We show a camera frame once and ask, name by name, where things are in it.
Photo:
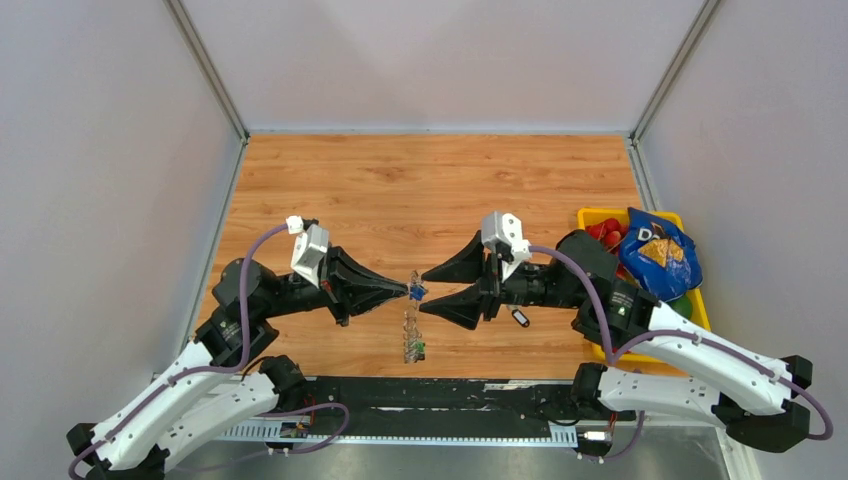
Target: blue chip bag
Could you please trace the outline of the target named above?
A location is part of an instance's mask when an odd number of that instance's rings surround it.
[[[668,220],[628,208],[630,229],[618,257],[645,290],[664,302],[703,281],[695,242]]]

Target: green lime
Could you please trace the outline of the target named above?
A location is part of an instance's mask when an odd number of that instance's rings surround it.
[[[675,312],[679,313],[683,318],[687,320],[692,319],[692,311],[694,310],[694,308],[692,307],[692,300],[689,300],[689,297],[687,297],[686,295],[683,295],[677,300],[672,300],[669,305]]]

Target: blue object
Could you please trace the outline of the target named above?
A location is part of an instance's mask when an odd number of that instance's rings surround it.
[[[688,235],[648,212],[631,207],[627,214],[630,229],[618,257],[642,288],[668,302],[701,284],[701,264]]]
[[[413,285],[409,287],[409,298],[412,300],[418,300],[420,302],[426,293],[427,289],[420,285]]]

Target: wooden tabletop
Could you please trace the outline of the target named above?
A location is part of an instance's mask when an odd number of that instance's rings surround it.
[[[579,208],[631,205],[640,205],[639,196],[617,136],[255,135],[198,322],[215,307],[209,290],[223,267],[289,215],[320,219],[354,260],[406,282],[413,269],[457,253],[494,210],[521,219],[531,243],[554,246],[577,228]],[[292,247],[293,237],[281,234],[255,259],[283,274],[291,271]],[[466,287],[426,286],[425,300]],[[420,314],[427,358],[404,364],[407,302],[394,300],[344,328],[324,309],[273,319],[280,336],[265,354],[288,355],[307,375],[568,379],[580,363],[597,361],[569,326],[573,311],[527,308],[532,326],[521,328],[502,308],[475,331]]]

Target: white panel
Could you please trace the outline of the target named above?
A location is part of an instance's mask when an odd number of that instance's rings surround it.
[[[251,130],[627,130],[702,0],[187,0]]]
[[[0,7],[0,478],[174,358],[239,142],[162,2]]]
[[[848,467],[846,92],[848,3],[728,0],[644,141],[662,207],[698,242],[714,329],[815,363],[836,435],[758,454],[768,479]]]

